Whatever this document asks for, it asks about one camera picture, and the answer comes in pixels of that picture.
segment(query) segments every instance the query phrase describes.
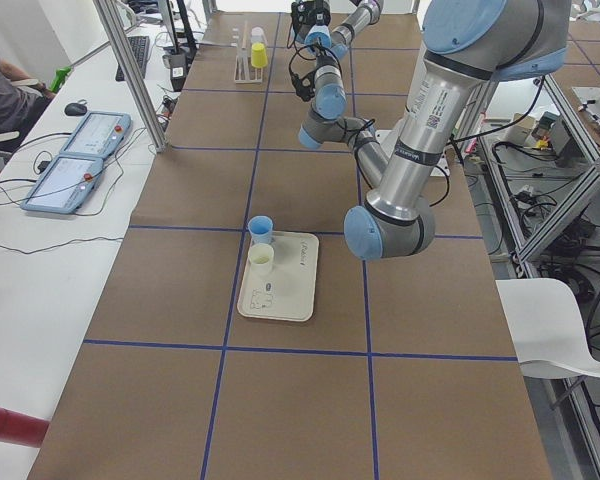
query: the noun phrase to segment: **yellow cup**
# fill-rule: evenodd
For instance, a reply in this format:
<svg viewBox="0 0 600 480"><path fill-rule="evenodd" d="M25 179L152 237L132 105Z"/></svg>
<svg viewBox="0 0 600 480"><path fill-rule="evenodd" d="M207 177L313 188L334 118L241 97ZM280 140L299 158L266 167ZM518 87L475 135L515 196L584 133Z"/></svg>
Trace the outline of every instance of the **yellow cup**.
<svg viewBox="0 0 600 480"><path fill-rule="evenodd" d="M256 42L251 45L251 66L253 68L264 68L268 64L267 49L264 43Z"/></svg>

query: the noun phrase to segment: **blue cup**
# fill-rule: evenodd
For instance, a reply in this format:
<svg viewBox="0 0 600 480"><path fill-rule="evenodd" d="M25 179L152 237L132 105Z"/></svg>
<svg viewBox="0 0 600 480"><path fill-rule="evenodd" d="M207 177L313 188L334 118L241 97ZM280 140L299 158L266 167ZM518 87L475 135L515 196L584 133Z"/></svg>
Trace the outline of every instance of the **blue cup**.
<svg viewBox="0 0 600 480"><path fill-rule="evenodd" d="M264 215L258 215L249 220L247 225L253 243L271 243L273 236L273 220Z"/></svg>

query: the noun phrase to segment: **red cylinder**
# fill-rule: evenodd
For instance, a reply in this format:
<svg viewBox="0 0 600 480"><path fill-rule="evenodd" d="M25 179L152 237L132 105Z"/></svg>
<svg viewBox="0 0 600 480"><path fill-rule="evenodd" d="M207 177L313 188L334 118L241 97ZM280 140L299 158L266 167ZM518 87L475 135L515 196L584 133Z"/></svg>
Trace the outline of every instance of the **red cylinder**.
<svg viewBox="0 0 600 480"><path fill-rule="evenodd" d="M0 442L40 448L49 422L0 407Z"/></svg>

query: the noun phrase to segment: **person's arm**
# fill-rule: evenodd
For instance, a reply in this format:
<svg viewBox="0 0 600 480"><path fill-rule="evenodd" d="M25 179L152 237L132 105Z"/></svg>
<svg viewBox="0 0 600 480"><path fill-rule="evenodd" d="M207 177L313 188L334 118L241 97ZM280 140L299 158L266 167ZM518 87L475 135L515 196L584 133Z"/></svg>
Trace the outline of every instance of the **person's arm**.
<svg viewBox="0 0 600 480"><path fill-rule="evenodd" d="M2 73L12 82L32 78L31 75L22 70L20 67L17 67L14 64L9 63L3 59L0 59L0 73ZM33 88L34 90L38 90L47 98L53 98L56 96L56 94L49 90L47 86L42 82L38 82L36 85L32 85L31 88Z"/></svg>

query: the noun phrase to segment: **chair leg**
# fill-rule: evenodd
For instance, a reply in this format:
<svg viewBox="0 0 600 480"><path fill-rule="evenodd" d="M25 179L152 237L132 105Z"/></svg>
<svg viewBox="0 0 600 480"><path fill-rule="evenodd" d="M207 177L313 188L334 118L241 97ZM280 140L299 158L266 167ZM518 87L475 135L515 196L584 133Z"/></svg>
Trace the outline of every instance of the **chair leg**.
<svg viewBox="0 0 600 480"><path fill-rule="evenodd" d="M559 405L560 405L560 404L561 404L561 403L562 403L562 402L563 402L563 401L564 401L564 400L565 400L567 397L569 397L569 395L571 395L571 393L572 393L572 392L573 392L573 391L574 391L574 390L575 390L575 389L576 389L578 386L580 386L580 384L581 384L582 382L584 382L586 378L587 378L587 376L586 376L586 375L581 375L581 376L579 376L579 377L578 377L578 379L577 379L575 382L573 382L573 383L572 383L572 384L569 386L569 388L567 388L567 389L566 389L566 390L565 390L565 391L562 393L562 395L560 395L558 398L556 398L556 401L555 401L555 402L553 402L553 403L550 405L550 408L551 408L551 410L555 410L556 408L558 408L558 406L559 406Z"/></svg>

